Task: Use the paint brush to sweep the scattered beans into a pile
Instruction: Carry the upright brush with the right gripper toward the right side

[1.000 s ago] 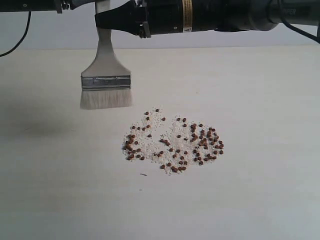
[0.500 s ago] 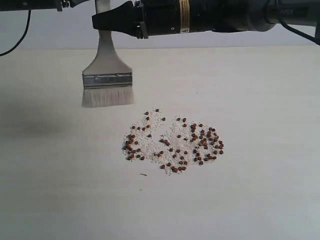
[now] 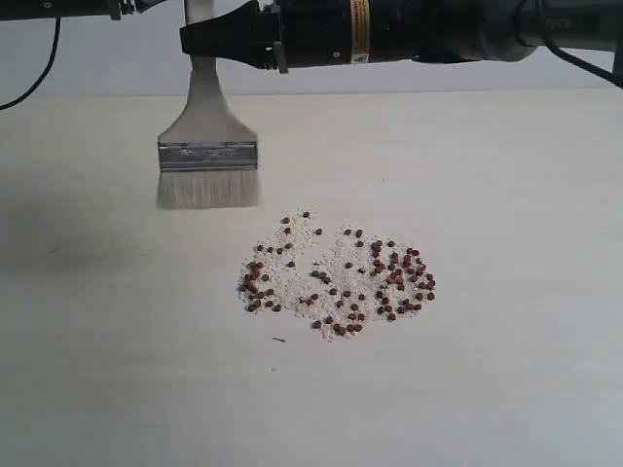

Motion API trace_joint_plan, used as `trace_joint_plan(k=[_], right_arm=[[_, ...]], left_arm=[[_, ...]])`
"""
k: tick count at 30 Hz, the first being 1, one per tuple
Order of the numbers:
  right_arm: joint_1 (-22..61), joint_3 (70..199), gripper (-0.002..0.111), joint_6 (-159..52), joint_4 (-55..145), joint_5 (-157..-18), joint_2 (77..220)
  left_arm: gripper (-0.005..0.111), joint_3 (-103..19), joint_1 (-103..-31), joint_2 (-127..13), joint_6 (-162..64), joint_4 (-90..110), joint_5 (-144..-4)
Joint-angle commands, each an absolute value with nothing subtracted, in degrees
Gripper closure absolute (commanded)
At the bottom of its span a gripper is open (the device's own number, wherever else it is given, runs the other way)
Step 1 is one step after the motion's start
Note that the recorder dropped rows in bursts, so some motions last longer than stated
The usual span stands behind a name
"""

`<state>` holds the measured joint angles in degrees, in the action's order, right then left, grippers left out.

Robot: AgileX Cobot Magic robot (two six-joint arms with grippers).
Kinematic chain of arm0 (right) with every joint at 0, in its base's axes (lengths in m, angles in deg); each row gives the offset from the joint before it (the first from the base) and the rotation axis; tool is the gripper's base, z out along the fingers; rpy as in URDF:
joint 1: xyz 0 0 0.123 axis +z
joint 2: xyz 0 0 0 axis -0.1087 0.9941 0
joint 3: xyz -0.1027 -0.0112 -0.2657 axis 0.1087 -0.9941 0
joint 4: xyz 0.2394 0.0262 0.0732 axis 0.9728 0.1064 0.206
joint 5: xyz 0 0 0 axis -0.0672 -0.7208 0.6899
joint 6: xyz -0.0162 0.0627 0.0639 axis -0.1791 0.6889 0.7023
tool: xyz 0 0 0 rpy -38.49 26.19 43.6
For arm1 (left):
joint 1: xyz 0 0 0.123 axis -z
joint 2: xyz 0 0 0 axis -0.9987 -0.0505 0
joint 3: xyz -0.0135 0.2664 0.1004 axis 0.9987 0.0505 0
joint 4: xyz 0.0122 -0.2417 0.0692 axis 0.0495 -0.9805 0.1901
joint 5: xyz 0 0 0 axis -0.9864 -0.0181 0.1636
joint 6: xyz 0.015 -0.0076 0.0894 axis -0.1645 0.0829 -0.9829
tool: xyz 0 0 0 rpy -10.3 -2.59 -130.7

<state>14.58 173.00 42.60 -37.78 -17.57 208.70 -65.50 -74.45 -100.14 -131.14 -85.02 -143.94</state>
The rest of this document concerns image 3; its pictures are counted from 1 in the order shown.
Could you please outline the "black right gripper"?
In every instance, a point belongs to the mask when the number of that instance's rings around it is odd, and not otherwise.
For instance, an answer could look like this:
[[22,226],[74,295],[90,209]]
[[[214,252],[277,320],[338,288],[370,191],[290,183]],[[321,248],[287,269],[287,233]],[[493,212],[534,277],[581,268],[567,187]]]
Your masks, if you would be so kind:
[[[185,1],[184,8],[186,25],[179,31],[184,54],[258,65],[257,43],[251,31],[258,15],[257,1],[247,1],[220,17],[213,15],[213,1]],[[288,74],[281,1],[260,9],[257,32],[267,56],[266,69]]]

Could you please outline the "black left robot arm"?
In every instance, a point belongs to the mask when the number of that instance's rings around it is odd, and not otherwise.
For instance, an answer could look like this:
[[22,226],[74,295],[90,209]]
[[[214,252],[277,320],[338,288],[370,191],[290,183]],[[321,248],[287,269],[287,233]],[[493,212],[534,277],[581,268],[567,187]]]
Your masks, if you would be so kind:
[[40,18],[109,17],[144,13],[164,0],[1,0],[2,21]]

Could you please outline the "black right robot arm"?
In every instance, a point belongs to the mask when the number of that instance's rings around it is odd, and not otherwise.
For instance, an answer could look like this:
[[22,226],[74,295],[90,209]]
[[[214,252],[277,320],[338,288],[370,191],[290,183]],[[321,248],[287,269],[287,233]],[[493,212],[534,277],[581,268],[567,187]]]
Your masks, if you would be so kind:
[[248,1],[183,27],[185,54],[258,69],[413,60],[516,62],[550,39],[561,49],[615,51],[619,1]]

